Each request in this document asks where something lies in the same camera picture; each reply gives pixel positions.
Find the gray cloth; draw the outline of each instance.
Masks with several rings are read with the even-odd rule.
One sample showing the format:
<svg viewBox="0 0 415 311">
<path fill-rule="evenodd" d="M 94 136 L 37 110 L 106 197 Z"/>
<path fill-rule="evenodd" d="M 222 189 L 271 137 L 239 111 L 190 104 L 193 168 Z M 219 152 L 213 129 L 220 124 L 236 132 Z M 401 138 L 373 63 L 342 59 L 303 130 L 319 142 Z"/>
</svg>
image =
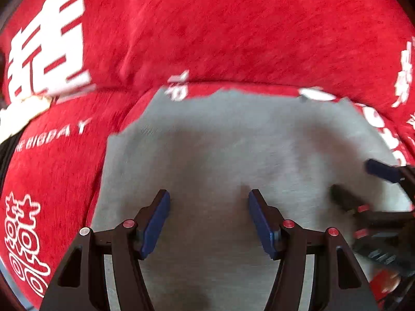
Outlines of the gray cloth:
<svg viewBox="0 0 415 311">
<path fill-rule="evenodd" d="M 367 158 L 396 162 L 346 100 L 219 91 L 173 102 L 161 90 L 139 120 L 109 137 L 91 227 L 113 228 L 167 189 L 170 216 L 155 251 L 140 262 L 155 309 L 260 311 L 278 263 L 261 248 L 249 191 L 260 189 L 304 228 L 335 226 L 351 240 L 352 219 L 330 202 L 331 184 L 343 183 L 377 209 L 409 208 L 398 186 L 365 174 Z M 359 261 L 369 275 L 371 266 Z M 106 264 L 115 311 L 110 258 Z M 312 277 L 311 259 L 300 310 L 308 308 Z"/>
</svg>

